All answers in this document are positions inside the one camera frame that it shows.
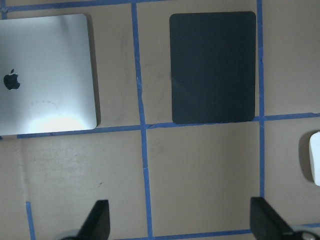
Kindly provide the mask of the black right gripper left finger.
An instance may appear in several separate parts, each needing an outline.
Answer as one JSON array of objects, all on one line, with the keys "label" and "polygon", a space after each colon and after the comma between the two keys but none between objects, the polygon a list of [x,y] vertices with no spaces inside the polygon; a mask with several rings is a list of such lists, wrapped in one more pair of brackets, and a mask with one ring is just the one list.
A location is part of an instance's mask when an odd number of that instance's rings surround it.
[{"label": "black right gripper left finger", "polygon": [[108,240],[110,206],[107,199],[97,200],[81,228],[73,235],[59,235],[56,240]]}]

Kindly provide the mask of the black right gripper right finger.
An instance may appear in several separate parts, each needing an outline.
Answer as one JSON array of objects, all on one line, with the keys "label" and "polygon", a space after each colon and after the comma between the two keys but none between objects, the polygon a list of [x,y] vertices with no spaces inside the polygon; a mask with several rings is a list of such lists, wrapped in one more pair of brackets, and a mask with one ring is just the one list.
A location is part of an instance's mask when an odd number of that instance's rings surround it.
[{"label": "black right gripper right finger", "polygon": [[250,230],[256,240],[318,240],[309,229],[291,227],[263,197],[250,198]]}]

